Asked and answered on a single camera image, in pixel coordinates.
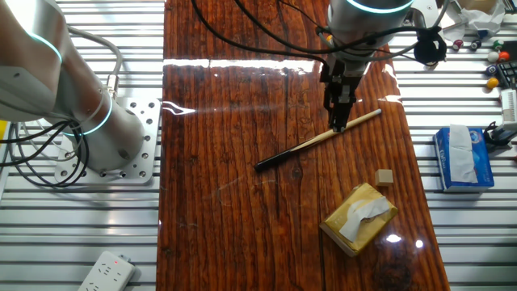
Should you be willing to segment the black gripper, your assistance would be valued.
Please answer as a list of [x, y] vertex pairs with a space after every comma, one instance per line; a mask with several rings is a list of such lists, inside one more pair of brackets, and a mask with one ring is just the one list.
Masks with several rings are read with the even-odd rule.
[[[334, 55], [328, 55], [320, 82], [325, 84], [324, 104], [329, 113], [329, 128], [342, 133], [347, 127], [347, 121], [356, 101], [355, 90], [366, 70], [362, 61], [342, 60]], [[336, 103], [338, 103], [338, 125], [336, 124]]]

